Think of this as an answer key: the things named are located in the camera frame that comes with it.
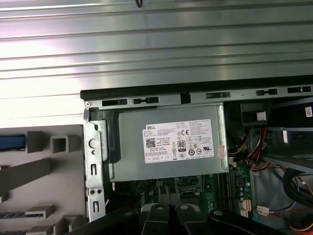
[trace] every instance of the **motherboard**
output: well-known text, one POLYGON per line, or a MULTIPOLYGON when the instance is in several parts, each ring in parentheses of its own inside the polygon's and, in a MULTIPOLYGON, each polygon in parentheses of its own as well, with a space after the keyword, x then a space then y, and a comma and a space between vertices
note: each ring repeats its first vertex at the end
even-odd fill
POLYGON ((175 188, 181 203, 197 205, 204 213, 219 208, 250 217, 251 183, 246 164, 221 174, 117 182, 110 198, 116 202, 114 210, 131 207, 140 211, 145 204, 160 202, 163 187, 175 188))

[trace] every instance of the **green circuit board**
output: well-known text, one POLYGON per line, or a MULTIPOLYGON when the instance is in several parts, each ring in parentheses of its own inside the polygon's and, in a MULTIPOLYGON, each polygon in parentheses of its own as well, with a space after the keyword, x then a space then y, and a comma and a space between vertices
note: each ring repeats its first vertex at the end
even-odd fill
POLYGON ((116 190, 114 193, 116 196, 121 196, 123 202, 128 202, 124 206, 140 211, 145 204, 159 203, 159 187, 172 186, 177 189, 181 203, 197 205, 204 213, 217 207, 224 209, 225 205, 229 205, 228 201, 236 204, 232 209, 234 208, 233 211, 240 213, 242 200, 251 200, 250 186, 246 186, 248 185, 247 182, 250 182, 250 172, 246 164, 238 164, 231 172, 120 182, 115 183, 116 190), (226 181, 219 180, 217 182, 218 175, 226 181))

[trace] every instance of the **80 plus logo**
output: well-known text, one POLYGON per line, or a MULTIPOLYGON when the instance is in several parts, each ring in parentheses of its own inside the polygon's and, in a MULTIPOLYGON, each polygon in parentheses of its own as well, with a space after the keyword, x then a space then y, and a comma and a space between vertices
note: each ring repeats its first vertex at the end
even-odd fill
POLYGON ((177 141, 177 145, 178 145, 178 152, 186 151, 186 141, 177 141))

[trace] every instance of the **barcode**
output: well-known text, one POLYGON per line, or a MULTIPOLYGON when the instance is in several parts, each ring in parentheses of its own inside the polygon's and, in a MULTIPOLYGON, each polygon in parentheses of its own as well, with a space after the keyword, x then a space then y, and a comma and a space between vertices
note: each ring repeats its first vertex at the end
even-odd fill
POLYGON ((156 147, 156 139, 146 139, 147 148, 155 148, 156 147))
POLYGON ((312 107, 311 107, 311 106, 305 108, 305 116, 308 117, 308 118, 313 117, 313 114, 312 114, 312 107))

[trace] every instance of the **reflective metal surface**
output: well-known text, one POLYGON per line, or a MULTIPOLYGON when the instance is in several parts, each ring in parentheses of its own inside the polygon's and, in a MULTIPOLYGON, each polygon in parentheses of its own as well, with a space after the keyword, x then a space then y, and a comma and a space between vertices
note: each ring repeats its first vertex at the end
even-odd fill
POLYGON ((82 124, 81 90, 312 74, 312 11, 312 0, 2 0, 0 128, 82 124))

